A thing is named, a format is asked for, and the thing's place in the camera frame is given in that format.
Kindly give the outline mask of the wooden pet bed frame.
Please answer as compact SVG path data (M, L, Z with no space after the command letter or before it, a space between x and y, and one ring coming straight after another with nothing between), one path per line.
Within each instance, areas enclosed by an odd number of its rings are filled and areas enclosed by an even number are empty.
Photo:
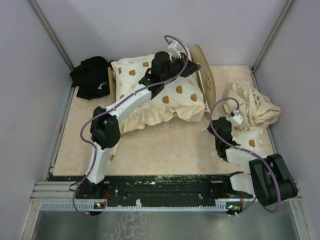
M204 100L207 104L207 108L210 110L216 103L216 85L213 73L208 64L206 56L202 48L198 44L194 44L189 48L192 60L198 63L201 68L196 72L197 83L202 88ZM107 68L108 83L110 89L110 105L116 102L116 78L115 71L111 67Z

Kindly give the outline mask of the bear print white cushion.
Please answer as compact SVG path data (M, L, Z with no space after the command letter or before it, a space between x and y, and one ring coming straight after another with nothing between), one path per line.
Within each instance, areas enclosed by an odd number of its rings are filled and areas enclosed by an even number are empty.
M154 157L200 123L207 110L196 73L179 76L124 119L122 136L111 158L141 158L143 151Z

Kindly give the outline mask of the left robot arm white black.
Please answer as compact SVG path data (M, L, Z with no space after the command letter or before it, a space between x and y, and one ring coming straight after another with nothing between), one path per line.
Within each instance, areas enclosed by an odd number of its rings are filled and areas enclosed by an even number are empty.
M86 180L89 184L86 192L97 199L103 195L105 168L111 151L121 138L120 124L141 105L155 98L164 90L165 84L178 77L189 77L201 66L188 59L187 56L171 57L165 51L157 52L150 67L142 74L136 87L112 105L102 108L98 106L89 122L92 145L91 159Z

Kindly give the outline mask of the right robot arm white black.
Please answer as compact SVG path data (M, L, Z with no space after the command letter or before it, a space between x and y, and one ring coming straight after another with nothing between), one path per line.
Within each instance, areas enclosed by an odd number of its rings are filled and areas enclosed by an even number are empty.
M235 198L245 192L257 197L266 207L277 203L278 197L284 201L298 195L297 185L280 154L262 156L269 166L266 167L257 153L243 151L243 146L233 140L232 123L224 116L212 120L207 129L215 138L218 156L249 171L249 174L238 173L230 177L230 181L223 185L227 197Z

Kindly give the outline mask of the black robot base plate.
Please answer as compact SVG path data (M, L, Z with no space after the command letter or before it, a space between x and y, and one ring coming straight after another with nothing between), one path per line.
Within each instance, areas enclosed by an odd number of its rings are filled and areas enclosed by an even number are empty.
M76 199L102 200L112 207L133 205L140 199L147 205L211 205L218 199L251 198L232 188L232 174L191 175L107 175L94 186L84 181Z

